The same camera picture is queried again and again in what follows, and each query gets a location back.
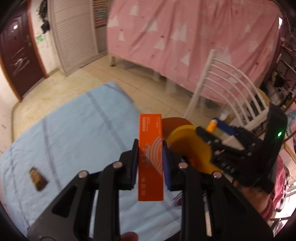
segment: door frame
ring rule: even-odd
[[[30,37],[31,37],[31,40],[32,40],[32,46],[33,46],[35,55],[37,57],[38,64],[39,64],[39,66],[40,66],[40,68],[42,70],[42,73],[43,73],[44,77],[47,79],[48,74],[46,73],[46,70],[45,70],[44,65],[42,63],[42,60],[41,60],[41,57],[39,55],[38,48],[37,48],[37,45],[36,45],[36,42],[35,42],[35,38],[34,38],[32,18],[31,18],[31,14],[30,14],[31,0],[22,1],[22,3],[24,3],[24,2],[28,3],[28,6],[27,6],[27,19],[28,19],[29,33],[30,33]],[[5,69],[5,66],[4,66],[3,60],[1,58],[1,55],[0,55],[0,67],[1,67],[1,69],[3,71],[3,73],[4,73],[4,76],[6,77],[6,80],[7,80],[8,84],[9,84],[9,86],[11,87],[13,93],[15,94],[16,98],[19,100],[19,102],[22,102],[22,97],[20,96],[20,94],[16,90],[15,85],[12,83],[11,79],[8,76],[8,73],[7,73],[6,69]]]

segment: green sticker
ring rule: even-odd
[[[36,39],[37,39],[37,42],[40,43],[40,42],[42,42],[44,40],[44,37],[41,34],[41,35],[37,36]]]

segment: metal screw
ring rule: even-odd
[[[188,167],[188,164],[186,162],[180,162],[178,166],[180,169],[186,169]]]
[[[121,161],[117,161],[117,162],[114,162],[113,163],[113,167],[115,168],[115,169],[119,169],[119,168],[121,168],[122,167],[122,162]]]
[[[80,171],[78,173],[79,178],[85,178],[85,177],[87,177],[87,175],[88,175],[87,171]]]
[[[214,178],[221,178],[222,177],[222,173],[221,172],[218,172],[218,171],[215,171],[215,172],[213,172],[213,176],[214,176]]]

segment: white closet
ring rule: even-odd
[[[99,57],[92,0],[49,0],[48,15],[66,75]]]

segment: orange box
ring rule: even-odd
[[[140,114],[139,201],[163,201],[161,114]]]

